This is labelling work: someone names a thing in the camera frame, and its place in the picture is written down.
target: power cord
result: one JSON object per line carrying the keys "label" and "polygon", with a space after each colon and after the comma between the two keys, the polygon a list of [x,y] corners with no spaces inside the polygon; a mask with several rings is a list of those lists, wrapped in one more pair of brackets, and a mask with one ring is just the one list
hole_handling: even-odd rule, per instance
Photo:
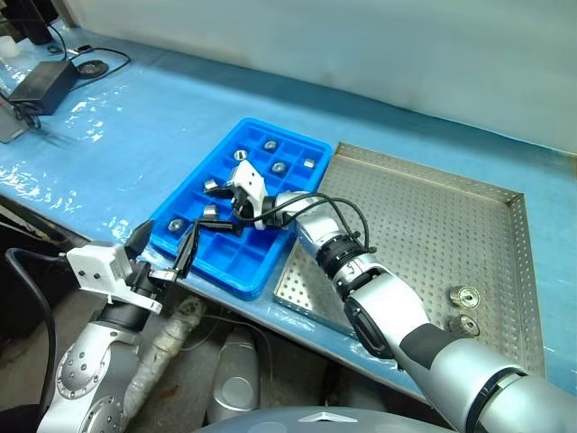
{"label": "power cord", "polygon": [[12,107],[16,120],[24,120],[24,122],[32,129],[41,128],[41,121],[38,117],[38,115],[41,113],[41,110],[38,106],[36,106],[36,104],[33,104],[32,102],[14,104],[4,95],[2,91],[0,91],[0,98],[2,98],[6,104]]}
{"label": "power cord", "polygon": [[120,69],[124,68],[126,65],[128,65],[132,59],[130,58],[130,56],[128,54],[126,54],[125,52],[119,51],[119,50],[113,50],[112,48],[103,48],[103,47],[89,47],[86,50],[83,50],[82,52],[78,53],[77,55],[73,56],[70,58],[70,61],[73,61],[74,59],[77,59],[80,56],[83,56],[85,54],[88,54],[89,52],[93,52],[93,51],[108,51],[108,52],[113,52],[115,54],[119,54],[121,56],[124,56],[124,62],[121,63],[119,66],[117,66],[114,69],[110,69],[109,71],[107,71],[106,73],[102,74],[99,77],[96,78],[92,78],[89,81],[86,81],[82,84],[79,84],[78,86],[74,86],[70,92],[74,91],[74,90],[78,90],[79,88],[83,88],[84,86],[88,86],[89,84],[94,83],[95,81],[98,81],[99,79],[102,79],[104,77],[108,77],[109,75],[114,74],[115,72],[119,71]]}
{"label": "power cord", "polygon": [[34,253],[32,251],[23,250],[21,248],[9,248],[5,253],[6,261],[16,272],[16,274],[24,281],[26,287],[38,303],[38,306],[42,311],[44,322],[46,323],[46,329],[48,331],[48,362],[46,363],[46,373],[44,374],[44,382],[42,385],[40,397],[40,418],[42,418],[50,406],[50,399],[54,392],[54,374],[57,362],[56,353],[58,347],[56,338],[56,324],[54,322],[54,315],[52,314],[50,304],[30,274],[23,268],[19,259],[21,257],[42,260],[47,263],[58,263],[63,259],[60,257],[51,257],[44,254]]}

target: metal nut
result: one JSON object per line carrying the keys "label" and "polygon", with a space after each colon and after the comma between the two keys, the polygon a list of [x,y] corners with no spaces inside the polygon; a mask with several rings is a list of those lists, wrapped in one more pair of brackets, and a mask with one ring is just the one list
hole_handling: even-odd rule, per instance
{"label": "metal nut", "polygon": [[244,161],[244,160],[246,160],[247,156],[248,156],[248,153],[246,151],[244,151],[243,149],[239,149],[238,151],[236,151],[234,153],[234,158],[237,161]]}
{"label": "metal nut", "polygon": [[218,219],[218,207],[216,205],[205,206],[202,217],[205,219]]}
{"label": "metal nut", "polygon": [[456,287],[449,293],[451,302],[457,307],[476,309],[479,306],[479,292],[470,286]]}
{"label": "metal nut", "polygon": [[481,333],[477,322],[466,314],[460,314],[459,316],[450,318],[447,326],[449,330],[459,333],[462,336],[479,336]]}
{"label": "metal nut", "polygon": [[169,232],[171,233],[178,232],[178,230],[180,230],[180,228],[182,228],[183,225],[184,221],[182,221],[182,219],[180,218],[173,219],[172,221],[169,222]]}
{"label": "metal nut", "polygon": [[266,151],[274,151],[277,148],[277,142],[268,140],[263,147]]}
{"label": "metal nut", "polygon": [[205,192],[209,191],[210,189],[218,188],[218,184],[214,179],[209,179],[205,182]]}
{"label": "metal nut", "polygon": [[273,173],[282,173],[287,168],[284,162],[275,162],[272,165],[272,172]]}

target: white container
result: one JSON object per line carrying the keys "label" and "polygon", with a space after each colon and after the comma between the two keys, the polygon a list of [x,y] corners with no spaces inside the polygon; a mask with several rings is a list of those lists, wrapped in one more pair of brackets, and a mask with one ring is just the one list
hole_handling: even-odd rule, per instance
{"label": "white container", "polygon": [[0,36],[0,58],[9,59],[20,54],[20,49],[12,36]]}

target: metal cylinder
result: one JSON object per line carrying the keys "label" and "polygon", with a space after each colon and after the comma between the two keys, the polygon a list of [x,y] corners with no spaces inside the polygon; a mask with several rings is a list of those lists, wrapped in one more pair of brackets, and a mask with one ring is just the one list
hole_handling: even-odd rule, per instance
{"label": "metal cylinder", "polygon": [[470,286],[456,287],[449,293],[451,302],[464,309],[476,309],[479,306],[479,292]]}
{"label": "metal cylinder", "polygon": [[460,314],[459,316],[450,318],[447,326],[451,331],[457,332],[462,336],[473,337],[479,336],[481,333],[477,322],[475,322],[473,318],[467,316],[466,314]]}

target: black cable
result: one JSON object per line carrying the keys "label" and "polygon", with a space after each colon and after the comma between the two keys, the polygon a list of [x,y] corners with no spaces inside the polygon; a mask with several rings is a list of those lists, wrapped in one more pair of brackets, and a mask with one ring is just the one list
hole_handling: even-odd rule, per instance
{"label": "black cable", "polygon": [[89,50],[82,51],[82,52],[78,53],[76,56],[73,56],[72,58],[70,58],[70,61],[73,61],[74,59],[77,59],[78,57],[80,57],[84,54],[88,54],[89,52],[92,52],[92,51],[109,51],[109,52],[114,52],[116,54],[120,54],[121,56],[124,56],[124,62],[120,66],[117,66],[114,69],[110,69],[108,72],[106,72],[105,74],[102,74],[100,77],[93,78],[90,81],[87,81],[85,83],[82,83],[82,84],[79,84],[78,86],[73,87],[70,90],[70,92],[72,92],[74,90],[78,90],[79,88],[83,88],[84,86],[92,84],[95,81],[98,81],[99,79],[102,79],[104,77],[108,77],[109,75],[114,74],[118,70],[124,68],[126,65],[128,65],[132,61],[130,56],[128,54],[126,54],[125,52],[113,50],[112,48],[102,48],[102,47],[94,47],[94,48],[90,48]]}
{"label": "black cable", "polygon": [[261,221],[262,219],[269,217],[275,213],[277,213],[279,210],[290,206],[294,203],[297,203],[300,200],[304,200],[306,198],[312,198],[312,197],[320,197],[323,198],[324,201],[323,203],[328,203],[330,204],[333,209],[334,212],[337,214],[337,216],[339,217],[339,220],[341,221],[341,224],[343,225],[344,230],[346,231],[346,233],[351,237],[351,238],[355,238],[356,236],[354,235],[353,231],[351,230],[351,228],[349,227],[349,225],[347,224],[343,213],[341,212],[341,209],[339,209],[339,207],[335,204],[335,201],[339,201],[339,202],[343,202],[349,206],[351,206],[355,212],[357,213],[357,215],[359,215],[359,218],[362,221],[362,226],[363,226],[363,230],[365,231],[364,237],[365,237],[365,249],[369,249],[370,248],[370,235],[369,235],[369,225],[366,223],[366,218],[364,217],[364,215],[362,214],[361,210],[354,205],[351,201],[346,200],[345,198],[330,198],[329,196],[327,196],[326,194],[323,194],[321,192],[309,192],[307,194],[303,194],[301,196],[297,196],[294,198],[291,198],[290,200],[285,201],[283,204],[278,205],[276,207],[273,207],[272,209],[269,209],[265,212],[263,212],[262,214],[260,214],[259,216],[255,216],[252,218],[245,218],[243,216],[240,215],[240,212],[235,209],[234,210],[234,216],[236,217],[236,219],[238,219],[239,221],[241,221],[242,223],[255,223],[257,221]]}
{"label": "black cable", "polygon": [[[361,220],[362,231],[364,232],[364,247],[366,250],[369,250],[370,245],[371,245],[371,239],[370,239],[370,234],[369,234],[369,223],[367,222],[367,218],[362,213],[362,211],[359,209],[359,207],[357,205],[355,205],[354,203],[352,203],[351,200],[347,200],[346,198],[331,198],[331,200],[333,202],[337,202],[337,203],[344,203],[345,205],[353,208],[353,210],[356,212],[356,214],[359,216],[359,219]],[[292,223],[295,219],[297,219],[299,216],[301,216],[305,212],[309,211],[313,207],[316,207],[319,205],[324,205],[324,203],[329,203],[329,201],[325,200],[325,199],[319,200],[319,201],[316,201],[315,203],[308,205],[307,207],[300,209],[295,214],[289,216],[282,223],[282,227],[288,226],[290,223]]]}
{"label": "black cable", "polygon": [[38,115],[41,113],[40,108],[32,102],[22,102],[15,104],[10,99],[8,99],[4,93],[0,90],[0,97],[12,107],[14,112],[14,117],[16,120],[24,120],[26,124],[34,129],[41,128],[41,122]]}
{"label": "black cable", "polygon": [[40,416],[43,417],[44,413],[46,413],[46,410],[50,406],[50,399],[53,394],[54,374],[56,368],[56,352],[58,347],[56,338],[56,324],[54,322],[54,315],[52,314],[50,304],[32,277],[23,268],[22,264],[18,260],[18,256],[43,260],[48,263],[55,263],[61,259],[59,257],[50,257],[48,255],[34,253],[32,251],[23,250],[21,248],[9,248],[5,253],[6,261],[24,281],[26,287],[30,290],[31,294],[38,303],[38,306],[40,307],[44,317],[44,322],[46,323],[46,329],[48,331],[48,362],[46,363],[46,373],[44,374],[44,383],[42,385],[42,392],[40,397]]}
{"label": "black cable", "polygon": [[61,60],[66,60],[68,58],[68,50],[66,48],[66,43],[64,42],[64,38],[62,38],[62,35],[60,34],[60,32],[58,30],[56,30],[54,28],[54,26],[50,23],[46,23],[43,20],[34,20],[33,18],[4,18],[4,20],[0,21],[0,24],[2,23],[40,23],[40,24],[44,24],[48,27],[50,27],[52,29],[53,32],[55,32],[58,35],[58,39],[60,39],[60,44],[62,45],[62,59]]}

